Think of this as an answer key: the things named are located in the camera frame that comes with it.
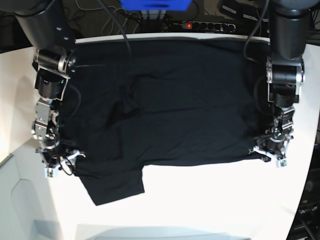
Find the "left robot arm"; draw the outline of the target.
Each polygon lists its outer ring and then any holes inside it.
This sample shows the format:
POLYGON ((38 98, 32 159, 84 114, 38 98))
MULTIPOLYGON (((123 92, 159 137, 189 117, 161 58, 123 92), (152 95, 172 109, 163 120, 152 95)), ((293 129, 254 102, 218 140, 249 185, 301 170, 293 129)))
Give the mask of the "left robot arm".
POLYGON ((273 161, 278 168, 287 165, 287 150, 294 138, 294 104, 299 103, 306 79, 303 53, 309 35, 311 9, 318 0, 266 0, 247 46, 268 18, 270 54, 266 58, 267 101, 273 117, 271 126, 256 137, 249 153, 258 153, 264 162, 273 161))

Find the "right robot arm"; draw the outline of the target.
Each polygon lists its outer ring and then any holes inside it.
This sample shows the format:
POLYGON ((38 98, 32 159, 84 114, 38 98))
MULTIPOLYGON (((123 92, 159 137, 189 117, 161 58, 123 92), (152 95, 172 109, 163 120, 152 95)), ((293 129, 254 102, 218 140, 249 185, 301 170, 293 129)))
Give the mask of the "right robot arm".
POLYGON ((25 36, 35 47, 34 88, 40 96, 35 105, 35 120, 31 133, 39 141, 36 149, 45 164, 44 174, 53 178, 66 163, 74 171, 74 161, 83 155, 71 149, 59 134, 60 107, 71 74, 75 71, 75 35, 65 18, 59 0, 2 0, 0 9, 12 13, 25 36))

